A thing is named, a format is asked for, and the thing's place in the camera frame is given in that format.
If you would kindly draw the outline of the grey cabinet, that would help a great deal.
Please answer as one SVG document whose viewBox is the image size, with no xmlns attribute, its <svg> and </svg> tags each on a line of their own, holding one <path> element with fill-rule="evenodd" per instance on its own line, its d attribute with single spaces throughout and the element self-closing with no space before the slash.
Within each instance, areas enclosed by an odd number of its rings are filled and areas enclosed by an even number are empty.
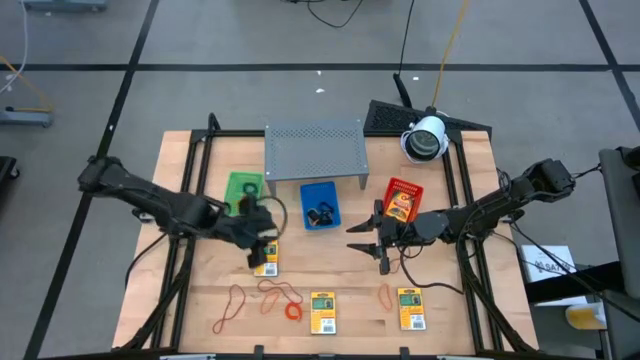
<svg viewBox="0 0 640 360">
<path fill-rule="evenodd" d="M 613 356 L 640 360 L 640 146 L 599 152 L 618 269 L 608 294 L 619 309 L 607 310 Z"/>
</svg>

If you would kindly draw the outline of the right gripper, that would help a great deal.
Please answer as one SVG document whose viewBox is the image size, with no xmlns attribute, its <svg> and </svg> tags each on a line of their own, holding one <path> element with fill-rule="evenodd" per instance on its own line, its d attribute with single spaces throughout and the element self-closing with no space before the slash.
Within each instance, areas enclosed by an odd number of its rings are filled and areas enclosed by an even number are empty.
<svg viewBox="0 0 640 360">
<path fill-rule="evenodd" d="M 419 246 L 420 240 L 412 223 L 404 223 L 398 221 L 395 217 L 386 216 L 384 214 L 383 201 L 374 201 L 373 218 L 350 227 L 347 233 L 364 233 L 377 231 L 377 243 L 356 244 L 350 243 L 348 248 L 363 252 L 379 261 L 379 272 L 381 275 L 387 275 L 391 271 L 391 261 L 387 255 L 388 248 L 400 248 L 401 251 L 408 247 Z"/>
</svg>

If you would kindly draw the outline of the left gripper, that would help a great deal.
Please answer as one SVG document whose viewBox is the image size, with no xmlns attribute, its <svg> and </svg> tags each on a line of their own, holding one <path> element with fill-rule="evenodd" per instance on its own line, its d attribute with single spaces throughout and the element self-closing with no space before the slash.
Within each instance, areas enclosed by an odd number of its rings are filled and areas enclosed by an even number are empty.
<svg viewBox="0 0 640 360">
<path fill-rule="evenodd" d="M 278 228 L 272 214 L 256 197 L 244 197 L 239 202 L 237 216 L 219 218 L 219 239 L 249 249 L 248 266 L 255 269 L 267 262 L 265 249 L 269 241 L 278 239 Z"/>
</svg>

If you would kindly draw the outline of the orange rubber band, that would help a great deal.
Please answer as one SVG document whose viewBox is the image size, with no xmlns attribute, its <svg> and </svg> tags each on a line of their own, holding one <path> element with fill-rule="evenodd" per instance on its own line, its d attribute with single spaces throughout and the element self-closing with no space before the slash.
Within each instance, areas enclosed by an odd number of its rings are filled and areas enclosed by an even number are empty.
<svg viewBox="0 0 640 360">
<path fill-rule="evenodd" d="M 393 299 L 391 296 L 391 287 L 387 283 L 382 283 L 377 292 L 377 297 L 382 308 L 389 312 L 393 308 Z"/>
<path fill-rule="evenodd" d="M 260 304 L 260 313 L 262 315 L 268 314 L 277 304 L 279 297 L 280 292 L 278 290 L 267 291 Z"/>
</svg>

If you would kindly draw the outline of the green plastic basket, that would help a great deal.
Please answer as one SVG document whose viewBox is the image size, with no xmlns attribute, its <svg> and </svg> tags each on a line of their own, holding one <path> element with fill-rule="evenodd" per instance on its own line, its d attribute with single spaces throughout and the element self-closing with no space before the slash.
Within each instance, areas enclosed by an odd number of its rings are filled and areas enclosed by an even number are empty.
<svg viewBox="0 0 640 360">
<path fill-rule="evenodd" d="M 231 172 L 227 182 L 224 201 L 230 205 L 230 215 L 232 216 L 239 213 L 239 202 L 247 195 L 242 191 L 243 184 L 246 182 L 252 182 L 258 186 L 259 194 L 255 197 L 259 198 L 262 194 L 264 183 L 264 175 L 262 173 Z"/>
</svg>

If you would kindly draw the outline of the red plastic basket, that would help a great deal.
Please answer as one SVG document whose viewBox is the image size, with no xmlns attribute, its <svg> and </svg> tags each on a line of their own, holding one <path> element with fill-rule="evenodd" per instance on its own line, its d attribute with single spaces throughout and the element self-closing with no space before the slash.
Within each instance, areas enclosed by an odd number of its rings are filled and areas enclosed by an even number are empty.
<svg viewBox="0 0 640 360">
<path fill-rule="evenodd" d="M 413 207 L 413 210 L 411 212 L 410 218 L 407 222 L 412 222 L 415 217 L 417 216 L 418 212 L 419 212 L 419 208 L 420 208 L 420 203 L 421 203 L 421 199 L 422 199 L 422 195 L 423 195 L 423 188 L 419 185 L 416 185 L 414 183 L 396 178 L 396 177 L 392 177 L 388 183 L 386 192 L 385 192 L 385 197 L 383 200 L 383 210 L 384 210 L 384 215 L 385 215 L 385 211 L 387 208 L 387 205 L 389 204 L 393 193 L 395 191 L 403 191 L 406 192 L 410 195 L 412 195 L 415 199 L 415 205 Z"/>
</svg>

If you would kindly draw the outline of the black metal beam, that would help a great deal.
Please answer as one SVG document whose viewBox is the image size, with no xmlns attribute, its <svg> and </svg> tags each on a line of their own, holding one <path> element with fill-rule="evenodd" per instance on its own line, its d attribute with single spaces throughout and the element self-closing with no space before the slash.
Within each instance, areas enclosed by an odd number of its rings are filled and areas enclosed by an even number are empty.
<svg viewBox="0 0 640 360">
<path fill-rule="evenodd" d="M 525 292 L 530 303 L 592 295 L 627 318 L 640 323 L 640 310 L 633 310 L 629 306 L 616 302 L 606 295 L 607 291 L 618 293 L 629 299 L 629 296 L 626 295 L 622 266 L 619 261 L 567 272 L 525 285 Z"/>
</svg>

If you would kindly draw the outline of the yellow container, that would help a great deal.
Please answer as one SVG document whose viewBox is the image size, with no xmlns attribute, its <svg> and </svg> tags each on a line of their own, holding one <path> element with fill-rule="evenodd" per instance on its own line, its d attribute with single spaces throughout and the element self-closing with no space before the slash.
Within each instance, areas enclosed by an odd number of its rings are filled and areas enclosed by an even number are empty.
<svg viewBox="0 0 640 360">
<path fill-rule="evenodd" d="M 606 330 L 604 305 L 600 302 L 572 305 L 565 311 L 570 326 L 577 330 Z"/>
</svg>

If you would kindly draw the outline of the yellow crayon box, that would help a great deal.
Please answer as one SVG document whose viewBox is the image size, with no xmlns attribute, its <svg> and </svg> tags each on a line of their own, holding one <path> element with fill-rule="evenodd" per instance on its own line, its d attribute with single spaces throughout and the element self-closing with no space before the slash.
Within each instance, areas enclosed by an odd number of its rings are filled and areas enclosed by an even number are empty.
<svg viewBox="0 0 640 360">
<path fill-rule="evenodd" d="M 407 222 L 415 205 L 415 199 L 412 195 L 395 191 L 387 205 L 385 215 L 394 217 L 401 222 Z"/>
<path fill-rule="evenodd" d="M 398 288 L 398 309 L 402 331 L 424 331 L 425 311 L 420 288 Z"/>
<path fill-rule="evenodd" d="M 264 248 L 265 262 L 254 269 L 256 277 L 276 277 L 278 275 L 279 243 L 270 242 Z"/>
<path fill-rule="evenodd" d="M 336 297 L 334 292 L 312 292 L 310 299 L 312 335 L 335 335 Z"/>
</svg>

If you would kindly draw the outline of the grey floor base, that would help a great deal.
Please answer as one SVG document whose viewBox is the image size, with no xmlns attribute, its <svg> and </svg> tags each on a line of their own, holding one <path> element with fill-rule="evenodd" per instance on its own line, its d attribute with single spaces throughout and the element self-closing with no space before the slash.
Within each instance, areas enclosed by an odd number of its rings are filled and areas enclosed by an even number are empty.
<svg viewBox="0 0 640 360">
<path fill-rule="evenodd" d="M 17 0 L 29 11 L 41 12 L 101 12 L 108 0 Z"/>
<path fill-rule="evenodd" d="M 48 112 L 0 110 L 0 125 L 42 126 L 48 128 L 53 118 Z"/>
</svg>

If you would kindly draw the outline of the grey perforated metal shelf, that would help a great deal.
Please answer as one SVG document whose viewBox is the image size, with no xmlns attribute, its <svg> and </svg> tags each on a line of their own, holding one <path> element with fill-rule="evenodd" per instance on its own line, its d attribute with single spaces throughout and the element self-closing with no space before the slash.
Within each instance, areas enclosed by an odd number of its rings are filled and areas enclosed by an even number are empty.
<svg viewBox="0 0 640 360">
<path fill-rule="evenodd" d="M 369 164 L 360 119 L 270 123 L 264 145 L 264 176 L 272 195 L 281 181 L 334 177 L 357 177 L 366 188 Z"/>
</svg>

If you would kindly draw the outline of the blue plastic basket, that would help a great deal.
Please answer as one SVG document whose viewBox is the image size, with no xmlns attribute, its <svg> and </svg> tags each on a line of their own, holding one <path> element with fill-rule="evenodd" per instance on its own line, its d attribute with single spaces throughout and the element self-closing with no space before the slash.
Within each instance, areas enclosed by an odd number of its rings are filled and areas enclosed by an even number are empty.
<svg viewBox="0 0 640 360">
<path fill-rule="evenodd" d="M 303 210 L 304 228 L 306 230 L 323 230 L 335 228 L 341 225 L 341 214 L 339 210 L 337 190 L 336 185 L 333 181 L 302 185 L 300 187 L 300 195 Z M 312 226 L 308 221 L 307 211 L 314 208 L 318 210 L 320 215 L 322 215 L 324 212 L 327 212 L 323 211 L 320 208 L 319 204 L 321 202 L 327 202 L 335 208 L 335 212 L 331 213 L 333 215 L 334 223 L 328 226 L 321 226 L 318 222 L 315 226 Z"/>
</svg>

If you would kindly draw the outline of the white cardboard box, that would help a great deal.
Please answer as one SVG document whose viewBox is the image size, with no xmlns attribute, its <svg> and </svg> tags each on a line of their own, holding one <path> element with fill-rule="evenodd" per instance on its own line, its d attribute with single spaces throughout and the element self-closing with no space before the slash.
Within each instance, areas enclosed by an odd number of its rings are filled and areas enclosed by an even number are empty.
<svg viewBox="0 0 640 360">
<path fill-rule="evenodd" d="M 550 252 L 554 259 L 561 262 L 562 266 L 559 266 L 535 245 L 521 245 L 520 258 L 528 283 L 565 275 L 567 272 L 574 273 L 578 270 L 568 246 L 543 245 L 543 248 Z"/>
</svg>

